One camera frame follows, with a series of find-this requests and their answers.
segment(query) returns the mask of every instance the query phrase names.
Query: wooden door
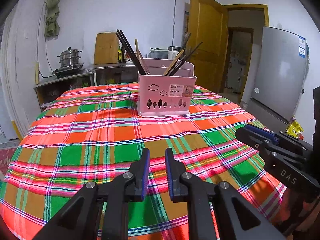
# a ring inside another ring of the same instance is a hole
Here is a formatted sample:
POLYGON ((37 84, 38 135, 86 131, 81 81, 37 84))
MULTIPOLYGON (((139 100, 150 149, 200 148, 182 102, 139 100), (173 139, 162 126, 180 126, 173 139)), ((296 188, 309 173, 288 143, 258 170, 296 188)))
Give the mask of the wooden door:
POLYGON ((190 0, 187 49, 203 42, 190 59, 196 84, 218 92, 227 51, 228 10, 215 0, 190 0))

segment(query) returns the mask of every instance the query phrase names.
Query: green curtain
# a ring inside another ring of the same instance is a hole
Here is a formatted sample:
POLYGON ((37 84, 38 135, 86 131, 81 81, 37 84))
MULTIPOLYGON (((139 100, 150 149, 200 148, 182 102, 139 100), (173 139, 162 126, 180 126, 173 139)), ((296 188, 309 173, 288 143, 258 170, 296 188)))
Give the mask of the green curtain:
POLYGON ((58 36, 60 27, 57 22, 57 18, 59 16, 59 3, 60 0, 47 0, 46 8, 47 8, 47 16, 45 19, 45 32, 44 36, 58 36))

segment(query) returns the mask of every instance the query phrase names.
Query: metal bolt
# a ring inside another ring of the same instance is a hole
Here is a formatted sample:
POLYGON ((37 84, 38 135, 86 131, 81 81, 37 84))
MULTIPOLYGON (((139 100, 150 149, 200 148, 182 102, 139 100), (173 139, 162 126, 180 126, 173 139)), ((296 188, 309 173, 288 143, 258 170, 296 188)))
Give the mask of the metal bolt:
POLYGON ((192 174, 190 172, 184 172, 182 173, 182 177, 184 177, 185 179, 190 179, 192 176, 192 174))
POLYGON ((124 177, 125 179, 131 179, 132 176, 133 176, 133 174, 132 174, 131 172, 126 172, 126 173, 123 174, 123 177, 124 177))
POLYGON ((96 184, 93 181, 89 181, 85 184, 86 188, 93 188, 96 184))
POLYGON ((230 186, 230 184, 226 181, 222 181, 219 183, 219 186, 223 189, 227 189, 230 186))

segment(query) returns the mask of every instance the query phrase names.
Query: stove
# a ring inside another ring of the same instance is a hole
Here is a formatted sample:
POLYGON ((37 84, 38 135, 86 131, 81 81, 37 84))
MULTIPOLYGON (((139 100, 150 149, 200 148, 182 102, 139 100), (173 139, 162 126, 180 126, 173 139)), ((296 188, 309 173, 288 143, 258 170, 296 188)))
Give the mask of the stove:
POLYGON ((56 75, 57 77, 65 77, 70 74, 77 73, 79 70, 82 69, 83 63, 79 63, 76 65, 68 66, 68 67, 60 67, 55 69, 52 72, 52 75, 56 75))

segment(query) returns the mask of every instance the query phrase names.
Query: basket base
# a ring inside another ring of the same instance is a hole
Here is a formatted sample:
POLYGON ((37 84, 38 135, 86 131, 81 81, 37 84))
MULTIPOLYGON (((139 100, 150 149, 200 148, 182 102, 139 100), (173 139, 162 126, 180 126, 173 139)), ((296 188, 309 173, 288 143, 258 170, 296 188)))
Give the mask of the basket base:
POLYGON ((173 116, 173 115, 188 115, 189 109, 188 110, 175 110, 175 111, 160 111, 160 112, 153 112, 153 111, 148 111, 148 112, 142 112, 140 110, 140 101, 137 101, 137 110, 138 110, 138 115, 141 117, 159 117, 159 116, 173 116))

